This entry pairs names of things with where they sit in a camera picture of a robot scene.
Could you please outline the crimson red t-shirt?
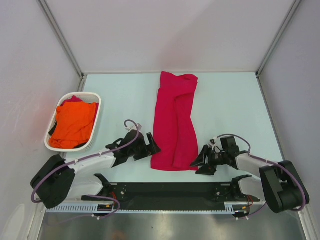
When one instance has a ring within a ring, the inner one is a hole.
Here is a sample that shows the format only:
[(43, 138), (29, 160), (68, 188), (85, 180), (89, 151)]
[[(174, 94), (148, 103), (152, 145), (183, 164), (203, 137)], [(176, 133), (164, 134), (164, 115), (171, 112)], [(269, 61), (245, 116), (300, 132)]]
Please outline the crimson red t-shirt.
[(198, 78), (193, 74), (161, 72), (157, 93), (153, 137), (159, 148), (151, 168), (160, 171), (196, 171), (191, 167), (199, 154), (191, 119)]

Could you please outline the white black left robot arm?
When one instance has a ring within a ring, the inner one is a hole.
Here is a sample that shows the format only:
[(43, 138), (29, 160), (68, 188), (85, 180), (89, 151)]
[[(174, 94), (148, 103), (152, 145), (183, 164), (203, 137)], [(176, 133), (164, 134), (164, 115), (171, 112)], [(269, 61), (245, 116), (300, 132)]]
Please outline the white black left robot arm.
[(124, 138), (106, 145), (104, 151), (81, 158), (53, 155), (31, 180), (33, 203), (53, 209), (66, 200), (107, 201), (112, 196), (110, 182), (99, 170), (111, 169), (133, 158), (135, 161), (161, 152), (151, 133), (144, 136), (131, 130)]

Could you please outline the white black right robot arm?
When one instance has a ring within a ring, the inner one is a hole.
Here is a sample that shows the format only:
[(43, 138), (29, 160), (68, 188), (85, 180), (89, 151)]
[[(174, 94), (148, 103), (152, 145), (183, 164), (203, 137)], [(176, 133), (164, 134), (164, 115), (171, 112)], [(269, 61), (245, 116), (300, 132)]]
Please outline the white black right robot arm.
[(237, 139), (243, 140), (243, 137), (235, 134), (214, 137), (190, 166), (198, 168), (196, 174), (206, 176), (213, 176), (218, 166), (224, 165), (243, 171), (245, 175), (231, 180), (230, 194), (235, 200), (255, 197), (274, 213), (302, 211), (310, 202), (310, 196), (293, 163), (253, 155), (250, 144), (247, 150), (240, 150)]

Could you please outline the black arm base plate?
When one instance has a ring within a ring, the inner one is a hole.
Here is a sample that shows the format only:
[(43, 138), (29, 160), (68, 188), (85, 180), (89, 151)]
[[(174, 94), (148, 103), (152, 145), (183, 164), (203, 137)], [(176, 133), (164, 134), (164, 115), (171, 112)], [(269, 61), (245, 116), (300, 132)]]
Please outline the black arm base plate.
[(98, 195), (116, 197), (129, 211), (222, 211), (225, 202), (248, 202), (230, 182), (119, 182)]

